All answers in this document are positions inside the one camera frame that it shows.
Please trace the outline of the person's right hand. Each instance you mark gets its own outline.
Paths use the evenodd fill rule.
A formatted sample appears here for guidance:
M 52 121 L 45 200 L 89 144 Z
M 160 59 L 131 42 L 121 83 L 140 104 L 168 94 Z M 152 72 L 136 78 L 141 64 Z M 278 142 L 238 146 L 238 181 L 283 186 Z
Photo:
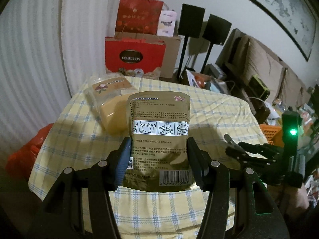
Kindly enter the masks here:
M 283 192 L 284 197 L 281 207 L 284 215 L 297 218 L 309 208 L 307 190 L 304 184 L 300 188 L 287 186 Z

